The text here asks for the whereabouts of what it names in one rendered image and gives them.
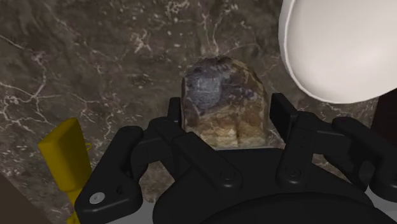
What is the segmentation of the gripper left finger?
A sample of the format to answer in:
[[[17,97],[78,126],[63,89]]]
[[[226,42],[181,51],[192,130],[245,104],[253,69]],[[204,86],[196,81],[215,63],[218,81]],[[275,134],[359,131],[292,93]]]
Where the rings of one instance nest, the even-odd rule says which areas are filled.
[[[139,180],[161,162],[174,183],[159,197],[152,224],[201,224],[231,206],[243,187],[241,172],[219,152],[181,127],[181,99],[172,97],[166,117],[148,128],[120,128],[76,201],[81,224],[108,224],[143,206]]]

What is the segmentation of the brown bread loaf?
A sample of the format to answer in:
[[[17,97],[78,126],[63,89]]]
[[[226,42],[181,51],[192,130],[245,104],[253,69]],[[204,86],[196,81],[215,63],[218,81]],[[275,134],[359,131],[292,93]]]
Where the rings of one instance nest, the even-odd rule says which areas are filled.
[[[183,128],[215,149],[267,142],[268,94],[255,71],[227,56],[204,58],[181,82]]]

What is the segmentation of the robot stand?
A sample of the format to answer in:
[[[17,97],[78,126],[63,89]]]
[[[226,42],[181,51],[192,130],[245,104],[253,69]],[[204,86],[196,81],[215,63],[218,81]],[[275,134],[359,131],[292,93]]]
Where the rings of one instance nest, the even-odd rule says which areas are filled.
[[[388,141],[397,141],[397,88],[379,97],[371,129]]]

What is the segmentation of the yellow kitchen tool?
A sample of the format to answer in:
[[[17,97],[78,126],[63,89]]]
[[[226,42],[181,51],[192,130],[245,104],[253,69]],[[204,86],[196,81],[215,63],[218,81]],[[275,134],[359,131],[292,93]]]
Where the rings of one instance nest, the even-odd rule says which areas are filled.
[[[38,143],[38,148],[58,188],[74,205],[92,173],[78,119],[70,118],[60,123]]]

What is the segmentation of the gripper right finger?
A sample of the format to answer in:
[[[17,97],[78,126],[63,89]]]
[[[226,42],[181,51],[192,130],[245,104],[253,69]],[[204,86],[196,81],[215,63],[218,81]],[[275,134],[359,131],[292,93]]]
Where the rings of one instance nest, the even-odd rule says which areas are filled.
[[[397,148],[358,120],[342,116],[324,122],[297,110],[282,93],[272,94],[269,117],[285,143],[276,174],[282,187],[306,187],[312,157],[319,154],[355,187],[397,202]]]

